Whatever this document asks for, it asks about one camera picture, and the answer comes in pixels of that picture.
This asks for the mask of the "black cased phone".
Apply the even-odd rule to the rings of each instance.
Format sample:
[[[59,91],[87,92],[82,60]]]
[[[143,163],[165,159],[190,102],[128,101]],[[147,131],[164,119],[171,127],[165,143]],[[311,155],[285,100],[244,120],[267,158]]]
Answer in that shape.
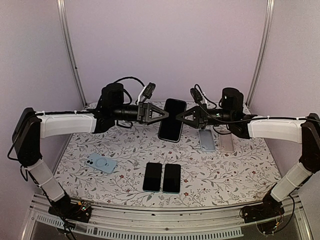
[[[183,100],[168,98],[165,101],[164,110],[168,117],[160,122],[158,138],[163,141],[177,143],[180,141],[183,122],[176,119],[176,116],[183,113],[187,103]]]

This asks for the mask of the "light blue case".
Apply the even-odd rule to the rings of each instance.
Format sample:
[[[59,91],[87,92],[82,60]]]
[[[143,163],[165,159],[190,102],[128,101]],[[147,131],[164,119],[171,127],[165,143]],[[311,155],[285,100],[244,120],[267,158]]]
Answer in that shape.
[[[210,129],[199,129],[198,137],[202,152],[212,153],[216,150],[214,137]]]

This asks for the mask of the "white phone case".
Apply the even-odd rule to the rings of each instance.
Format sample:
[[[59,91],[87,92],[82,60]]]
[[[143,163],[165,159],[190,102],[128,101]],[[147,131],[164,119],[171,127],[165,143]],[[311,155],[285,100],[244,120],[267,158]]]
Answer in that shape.
[[[233,137],[230,132],[222,132],[219,135],[220,150],[224,153],[234,152],[234,142]]]

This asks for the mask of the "phone with dark screen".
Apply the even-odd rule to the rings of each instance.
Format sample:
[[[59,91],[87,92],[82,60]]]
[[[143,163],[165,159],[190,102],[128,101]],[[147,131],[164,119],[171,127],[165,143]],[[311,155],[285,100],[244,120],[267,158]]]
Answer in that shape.
[[[181,166],[179,164],[166,164],[162,191],[164,193],[178,194],[181,190]]]

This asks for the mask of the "bare phone dark screen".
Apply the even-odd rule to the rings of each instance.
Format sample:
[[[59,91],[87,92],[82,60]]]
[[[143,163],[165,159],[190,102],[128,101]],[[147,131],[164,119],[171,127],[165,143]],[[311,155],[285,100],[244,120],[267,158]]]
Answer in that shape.
[[[146,164],[142,189],[146,192],[159,192],[161,187],[162,164],[148,162]]]

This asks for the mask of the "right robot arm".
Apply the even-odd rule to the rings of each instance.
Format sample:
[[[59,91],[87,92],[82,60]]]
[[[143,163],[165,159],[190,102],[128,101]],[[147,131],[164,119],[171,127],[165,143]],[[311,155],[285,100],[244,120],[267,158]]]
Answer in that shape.
[[[275,139],[302,145],[301,157],[264,196],[258,213],[269,218],[278,210],[278,205],[295,189],[302,186],[320,170],[320,118],[316,113],[306,117],[274,117],[245,114],[244,95],[236,88],[222,90],[219,106],[208,108],[201,103],[205,97],[196,87],[191,96],[197,106],[176,115],[178,121],[195,128],[225,125],[241,139]]]

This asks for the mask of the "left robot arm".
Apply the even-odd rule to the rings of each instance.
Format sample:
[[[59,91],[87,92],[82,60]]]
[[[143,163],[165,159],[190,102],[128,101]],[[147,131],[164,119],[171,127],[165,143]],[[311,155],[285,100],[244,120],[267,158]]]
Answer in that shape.
[[[43,161],[40,141],[52,136],[76,133],[105,133],[114,127],[117,121],[150,125],[169,117],[168,112],[145,100],[136,105],[126,103],[125,96],[128,95],[123,84],[113,82],[101,90],[94,109],[45,112],[27,107],[23,110],[13,131],[9,149],[9,152],[15,152],[16,156],[8,155],[7,158],[18,161],[25,168],[46,193],[50,204],[63,217],[70,217],[74,213],[74,205]]]

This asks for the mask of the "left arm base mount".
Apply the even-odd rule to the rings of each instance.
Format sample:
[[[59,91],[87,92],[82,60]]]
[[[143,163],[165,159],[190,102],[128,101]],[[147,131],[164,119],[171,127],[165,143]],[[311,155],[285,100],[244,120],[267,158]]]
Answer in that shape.
[[[50,204],[48,213],[66,220],[88,223],[91,218],[92,207],[87,202],[73,203],[69,200],[60,199]]]

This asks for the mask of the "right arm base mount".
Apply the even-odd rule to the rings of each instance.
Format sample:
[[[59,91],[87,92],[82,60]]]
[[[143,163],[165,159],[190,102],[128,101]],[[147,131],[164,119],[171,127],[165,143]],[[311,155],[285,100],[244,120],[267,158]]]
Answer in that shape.
[[[239,216],[245,223],[256,223],[257,230],[263,235],[273,235],[283,222],[285,210],[282,203],[275,207],[268,203],[245,205],[239,211]]]

